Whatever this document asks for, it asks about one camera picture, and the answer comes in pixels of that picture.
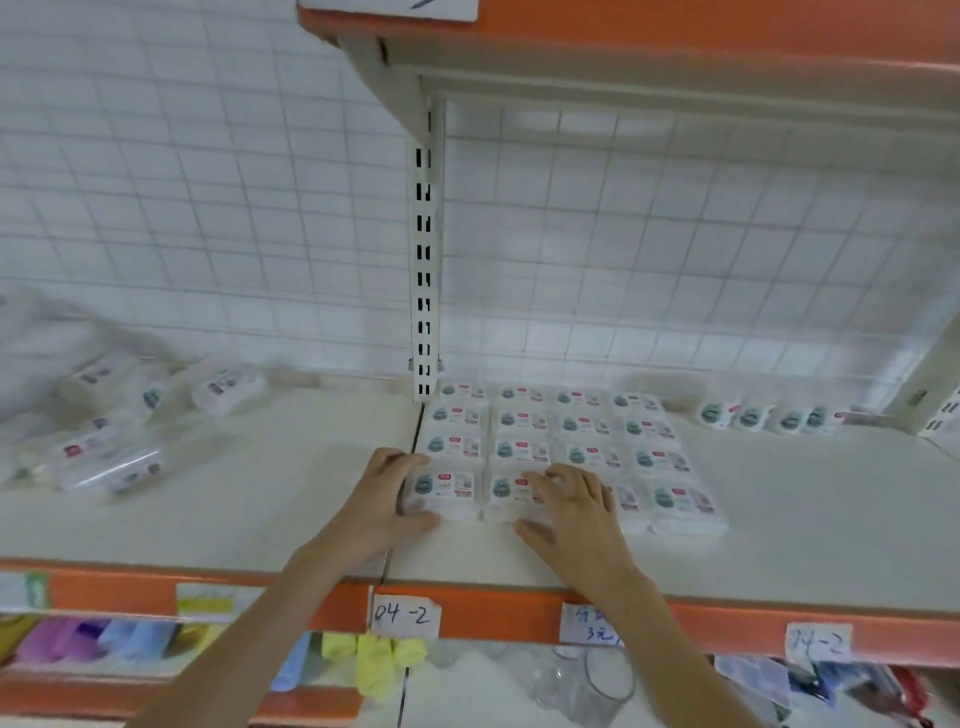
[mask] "shelf bracket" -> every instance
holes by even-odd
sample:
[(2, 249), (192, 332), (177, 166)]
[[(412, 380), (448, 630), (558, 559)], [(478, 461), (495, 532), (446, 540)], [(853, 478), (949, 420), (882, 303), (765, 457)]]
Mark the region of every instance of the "shelf bracket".
[(390, 65), (386, 46), (376, 36), (337, 36), (363, 83), (405, 130), (422, 144), (430, 142), (429, 107), (420, 74)]
[(407, 137), (407, 201), (410, 227), (410, 343), (414, 400), (437, 386), (440, 363), (440, 268), (444, 256), (444, 102), (427, 112), (430, 143)]

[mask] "white paper sign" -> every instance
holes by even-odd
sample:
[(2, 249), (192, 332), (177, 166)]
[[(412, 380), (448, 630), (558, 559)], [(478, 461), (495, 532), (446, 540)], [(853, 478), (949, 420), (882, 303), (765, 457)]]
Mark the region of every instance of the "white paper sign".
[(371, 12), (472, 22), (477, 19), (480, 0), (300, 0), (300, 4), (322, 11)]
[(560, 612), (560, 641), (564, 644), (605, 644), (619, 647), (623, 644), (607, 618), (590, 604), (564, 602)]
[(262, 594), (262, 587), (195, 582), (178, 584), (177, 615), (183, 621), (229, 624)]
[(377, 595), (370, 629), (383, 637), (440, 637), (443, 609), (425, 596)]
[(791, 622), (786, 625), (786, 659), (791, 663), (852, 663), (853, 625)]
[(790, 674), (786, 666), (768, 657), (714, 655), (713, 667), (737, 685), (790, 709)]
[(0, 571), (0, 610), (10, 614), (50, 609), (47, 575), (41, 571)]

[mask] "right hand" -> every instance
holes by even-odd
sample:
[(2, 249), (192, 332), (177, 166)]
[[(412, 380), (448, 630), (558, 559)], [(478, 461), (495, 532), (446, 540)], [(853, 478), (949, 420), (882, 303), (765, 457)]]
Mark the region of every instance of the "right hand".
[(545, 474), (523, 477), (543, 499), (553, 528), (521, 520), (514, 531), (566, 586), (603, 609), (625, 586), (647, 581), (623, 538), (613, 491), (594, 473), (551, 465)]

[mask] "finger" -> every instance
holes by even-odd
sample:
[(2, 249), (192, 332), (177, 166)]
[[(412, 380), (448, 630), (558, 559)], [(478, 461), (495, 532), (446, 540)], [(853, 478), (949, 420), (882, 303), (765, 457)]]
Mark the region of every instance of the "finger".
[(573, 497), (583, 497), (589, 495), (587, 483), (584, 480), (584, 472), (572, 465), (557, 463), (551, 465), (544, 471), (547, 475), (562, 478), (568, 488), (568, 495)]
[(521, 475), (530, 482), (530, 487), (534, 489), (534, 495), (543, 499), (543, 505), (546, 506), (548, 513), (564, 499), (564, 492), (557, 481), (548, 478), (543, 473), (524, 471)]
[(542, 523), (534, 523), (521, 519), (514, 522), (514, 533), (516, 533), (517, 536), (520, 537), (520, 540), (526, 544), (530, 550), (536, 553), (548, 567), (553, 568), (551, 562), (553, 561), (553, 549), (556, 540), (552, 529), (547, 528)]
[(409, 516), (397, 516), (391, 524), (391, 546), (433, 530), (443, 521), (439, 513), (423, 511)]
[(603, 507), (607, 513), (616, 513), (616, 496), (609, 485), (603, 486)]
[(583, 471), (583, 474), (584, 482), (587, 484), (587, 492), (590, 493), (590, 497), (602, 505), (604, 484), (600, 482), (597, 473)]
[(400, 483), (403, 481), (403, 478), (409, 475), (410, 471), (412, 471), (414, 468), (426, 465), (429, 462), (429, 457), (419, 453), (415, 453), (413, 455), (407, 455), (405, 453), (393, 455), (393, 459), (390, 460), (383, 469), (383, 476), (387, 482), (395, 484), (397, 487), (399, 487)]
[(397, 457), (402, 455), (403, 450), (397, 448), (377, 448), (373, 451), (373, 455), (370, 456), (370, 460), (367, 462), (367, 468), (363, 471), (363, 475), (373, 475), (379, 473), (383, 470), (383, 467), (392, 457)]

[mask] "blue item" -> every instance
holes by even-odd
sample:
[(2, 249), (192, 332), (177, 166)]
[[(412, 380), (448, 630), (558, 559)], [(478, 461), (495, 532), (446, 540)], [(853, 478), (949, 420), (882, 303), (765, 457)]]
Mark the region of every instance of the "blue item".
[(140, 621), (130, 638), (117, 651), (120, 656), (135, 663), (159, 660), (177, 632), (174, 621)]
[(122, 648), (130, 640), (136, 625), (136, 619), (111, 619), (97, 638), (97, 646), (106, 652)]
[(274, 682), (270, 684), (271, 692), (289, 692), (300, 684), (300, 675), (303, 673), (303, 663), (306, 662), (306, 651), (309, 646), (310, 633), (304, 632), (294, 648), (290, 650)]

